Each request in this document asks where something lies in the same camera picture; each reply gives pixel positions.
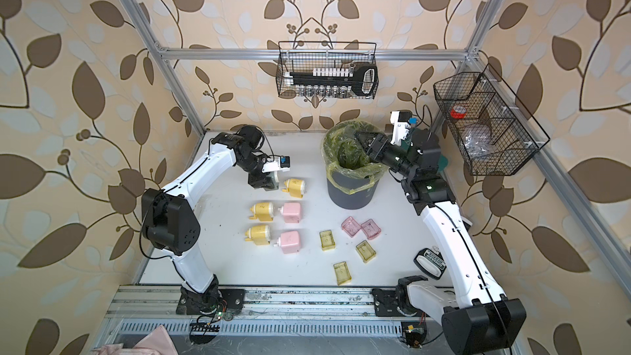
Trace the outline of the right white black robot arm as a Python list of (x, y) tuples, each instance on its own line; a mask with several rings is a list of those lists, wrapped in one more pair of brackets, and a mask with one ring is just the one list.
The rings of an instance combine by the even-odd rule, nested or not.
[(406, 199), (429, 228), (451, 279), (449, 294), (427, 279), (401, 279), (404, 307), (438, 322), (455, 354), (511, 350), (527, 312), (519, 299), (506, 296), (476, 249), (455, 195), (439, 173), (436, 134), (414, 128), (400, 142), (380, 132), (357, 131), (354, 137), (371, 161), (401, 175)]

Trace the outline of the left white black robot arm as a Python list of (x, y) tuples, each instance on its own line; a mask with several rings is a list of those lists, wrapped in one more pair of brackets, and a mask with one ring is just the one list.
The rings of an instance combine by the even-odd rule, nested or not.
[(197, 244), (201, 226), (194, 208), (212, 184), (235, 166), (247, 173), (252, 188), (278, 189), (279, 172), (290, 169), (291, 159), (263, 152), (266, 141), (265, 133), (254, 125), (235, 133), (221, 132), (184, 173), (161, 189), (144, 191), (141, 197), (141, 236), (172, 262), (182, 279), (183, 299), (202, 314), (222, 309), (226, 302)]

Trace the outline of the yellow transparent shavings tray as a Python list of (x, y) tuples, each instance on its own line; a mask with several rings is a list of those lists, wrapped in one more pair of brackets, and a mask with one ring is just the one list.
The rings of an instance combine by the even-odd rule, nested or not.
[(335, 238), (331, 230), (320, 232), (320, 245), (322, 251), (334, 250), (336, 247)]

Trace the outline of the pink transparent shavings tray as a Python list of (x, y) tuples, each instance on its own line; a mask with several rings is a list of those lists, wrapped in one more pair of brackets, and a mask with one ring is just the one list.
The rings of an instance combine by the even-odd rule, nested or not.
[(341, 229), (346, 233), (346, 235), (353, 238), (362, 230), (362, 227), (355, 218), (350, 216), (341, 223)]

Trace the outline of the yellow sharpener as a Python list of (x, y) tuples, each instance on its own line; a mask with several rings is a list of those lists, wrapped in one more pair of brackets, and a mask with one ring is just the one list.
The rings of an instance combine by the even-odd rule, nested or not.
[(250, 220), (260, 222), (272, 222), (274, 220), (274, 204), (272, 202), (259, 202), (250, 209)]
[(249, 228), (245, 233), (245, 241), (254, 243), (256, 246), (264, 246), (270, 244), (270, 226), (255, 225)]
[(298, 178), (287, 179), (284, 182), (283, 192), (288, 193), (291, 197), (302, 199), (306, 193), (306, 183)]

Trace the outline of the yellow sharpener front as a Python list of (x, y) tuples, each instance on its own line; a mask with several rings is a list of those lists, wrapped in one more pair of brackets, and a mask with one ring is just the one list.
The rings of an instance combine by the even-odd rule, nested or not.
[(245, 241), (254, 243), (256, 246), (264, 246), (270, 244), (270, 226), (255, 225), (249, 228), (245, 233)]

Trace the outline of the pink sharpener front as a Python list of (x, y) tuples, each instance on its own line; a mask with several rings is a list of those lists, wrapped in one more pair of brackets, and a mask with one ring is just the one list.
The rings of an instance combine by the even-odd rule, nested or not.
[(281, 233), (276, 242), (276, 246), (285, 255), (299, 252), (301, 249), (301, 238), (299, 231), (287, 231)]

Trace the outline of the pink sharpener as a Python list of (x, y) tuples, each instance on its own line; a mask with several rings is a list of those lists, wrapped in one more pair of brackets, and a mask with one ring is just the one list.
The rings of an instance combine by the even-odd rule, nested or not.
[(281, 233), (276, 242), (276, 246), (285, 255), (299, 252), (301, 249), (301, 238), (299, 231), (287, 231)]
[(287, 202), (279, 208), (284, 223), (299, 224), (302, 219), (302, 206), (299, 202)]

